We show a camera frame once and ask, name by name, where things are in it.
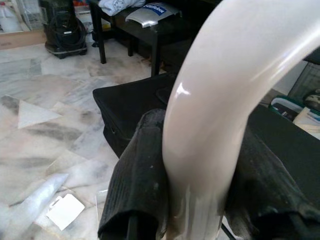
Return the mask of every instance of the black vacuum cleaner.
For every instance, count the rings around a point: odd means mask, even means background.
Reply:
[[[72,0],[39,0],[47,41],[45,48],[59,59],[87,53],[86,28],[76,18]]]

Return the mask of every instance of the plastic container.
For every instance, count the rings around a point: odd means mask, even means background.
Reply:
[[[287,96],[277,96],[269,105],[269,108],[273,112],[276,112],[290,121],[293,121],[295,117],[298,116],[298,114],[304,109],[304,107],[304,105],[299,104]]]
[[[5,33],[22,31],[18,17],[15,12],[0,2],[0,25]]]

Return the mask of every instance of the table leg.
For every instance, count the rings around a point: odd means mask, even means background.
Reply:
[[[134,55],[134,44],[135,38],[133,36],[129,37],[129,45],[128,45],[128,56],[132,57]]]
[[[151,77],[159,74],[160,68],[160,46],[156,40],[152,45],[151,55]]]
[[[94,17],[95,17],[95,25],[96,25],[96,35],[97,35],[97,42],[99,46],[99,53],[100,53],[100,62],[105,64],[106,60],[106,53],[105,53],[105,43],[103,37],[103,30],[102,30],[102,23],[101,23],[101,15],[100,9],[98,5],[94,6]]]

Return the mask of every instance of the black fabric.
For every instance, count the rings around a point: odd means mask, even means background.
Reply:
[[[320,232],[313,230],[320,227],[320,211],[250,127],[244,134],[226,215],[232,231],[244,238],[320,238]]]
[[[320,141],[264,106],[248,126],[281,160],[303,194],[320,209]]]
[[[160,100],[156,94],[167,87],[172,89],[175,79],[174,74],[161,74],[93,91],[105,124],[103,134],[118,157],[134,135],[141,116],[152,109],[166,109],[165,97]]]
[[[165,233],[169,209],[167,175],[162,159],[164,119],[165,111],[154,109],[144,114],[138,123],[114,168],[99,237],[127,239],[132,217],[136,218],[138,230],[131,239],[159,239]]]

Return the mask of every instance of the white bottle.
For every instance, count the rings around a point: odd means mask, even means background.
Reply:
[[[0,25],[5,33],[19,32],[22,30],[16,14],[10,7],[5,6],[4,2],[0,3]]]

